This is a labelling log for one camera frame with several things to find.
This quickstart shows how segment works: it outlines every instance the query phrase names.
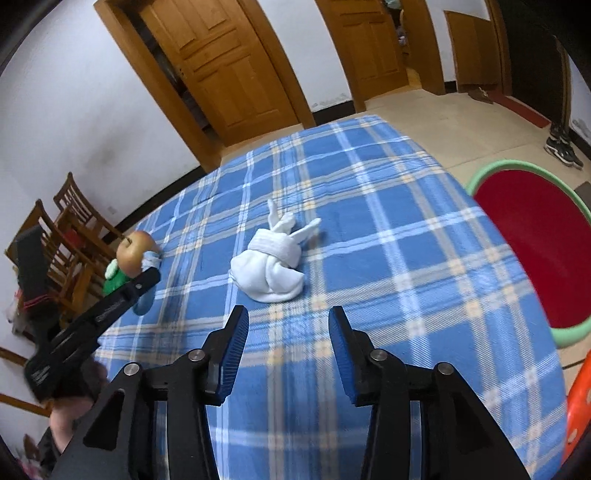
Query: green rim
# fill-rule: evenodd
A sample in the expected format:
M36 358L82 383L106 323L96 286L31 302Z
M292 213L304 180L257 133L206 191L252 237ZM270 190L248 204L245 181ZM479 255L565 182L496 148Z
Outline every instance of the green rim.
M581 213L587 219L589 225L591 225L591 212L587 208L587 206L583 203L581 198L574 192L572 188L570 188L566 183L560 180L557 176L552 175L548 170L545 170L538 165L534 165L533 163L529 163L526 161L521 160L499 160L496 162L487 165L486 167L480 169L470 180L466 187L466 191L471 195L477 192L478 188L484 183L484 181L493 175L502 170L524 170L529 171L530 173L534 173L546 180L550 183L556 185L560 190L562 190L569 198L573 201L573 203L579 208ZM565 348L570 345L574 345L577 342L583 340L589 332L591 332L591 316L585 320L584 322L579 323L578 325L568 327L568 328L552 328L552 337L554 338L554 343L558 348Z

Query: green object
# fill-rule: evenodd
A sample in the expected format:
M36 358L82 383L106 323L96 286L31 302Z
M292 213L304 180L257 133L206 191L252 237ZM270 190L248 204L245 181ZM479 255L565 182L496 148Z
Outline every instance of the green object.
M118 268L117 272L112 278L105 280L105 284L103 285L103 293L108 295L109 293L117 290L117 288L119 288L121 285L127 283L129 280L130 278Z
M468 182L466 191L469 195L474 196L475 193L478 191L480 185L482 185L488 177L502 170L529 171L548 180L550 183L553 183L566 195L568 195L568 197L579 208L583 216L591 225L591 212L572 188L570 188L566 183L560 180L556 175L551 174L548 170L545 170L539 167L538 165L534 165L533 163L529 163L526 161L499 160L493 162L490 165L487 165L486 167L476 172L476 174L472 177L470 182ZM578 325L574 325L572 327L552 328L549 326L549 328L552 332L552 337L554 338L554 343L556 344L556 347L566 348L568 346L580 342L591 332L591 317L579 323Z

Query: plaid pattern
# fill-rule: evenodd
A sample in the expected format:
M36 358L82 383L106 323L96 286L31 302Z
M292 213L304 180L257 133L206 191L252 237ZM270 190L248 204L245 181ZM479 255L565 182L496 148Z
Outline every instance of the plaid pattern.
M304 292L283 304L254 302L228 276L230 259L267 225L269 197L300 226L322 218L299 266ZM564 382L528 278L461 185L379 117L251 151L139 228L164 252L155 304L143 317L125 314L96 356L111 377L131 360L173 362L245 305L251 326L233 393L209 408L222 479L359 478L369 408L350 405L340 382L327 328L333 305L406 363L453 363L531 476L558 469Z

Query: wooden chair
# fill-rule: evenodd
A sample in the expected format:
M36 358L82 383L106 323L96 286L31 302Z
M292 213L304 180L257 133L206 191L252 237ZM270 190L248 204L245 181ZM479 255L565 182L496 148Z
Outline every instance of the wooden chair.
M41 225L43 229L41 243L49 265L47 276L50 296L59 304L62 313L60 323L65 326L72 317L84 311L87 293L97 299L103 297L104 269L66 238L51 221L41 200L35 202L33 210L5 251L5 255L16 266L16 237L35 225Z
M109 247L101 240L101 235L106 231L110 236L114 236L113 240L117 238L123 239L124 235L112 226L105 218L96 211L90 204L74 181L72 172L68 172L65 183L61 189L53 197L53 201L57 207L63 212L69 207L71 214L80 223L84 230L83 236L94 244L97 252L109 256L112 253L111 260L115 257L114 252L109 252Z

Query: red mat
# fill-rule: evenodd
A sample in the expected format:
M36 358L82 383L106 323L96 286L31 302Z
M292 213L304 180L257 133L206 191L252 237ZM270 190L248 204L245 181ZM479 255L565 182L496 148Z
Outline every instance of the red mat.
M525 106L523 103L516 102L513 100L513 98L503 95L498 90L491 90L490 92L487 92L487 94L488 98L490 98L493 102L498 103L499 105L508 108L512 112L517 113L517 115L525 118L528 122L533 123L539 128L544 128L550 125L550 120L548 120L546 117Z
M488 177L474 195L523 265L550 326L591 315L591 226L560 188L528 171Z

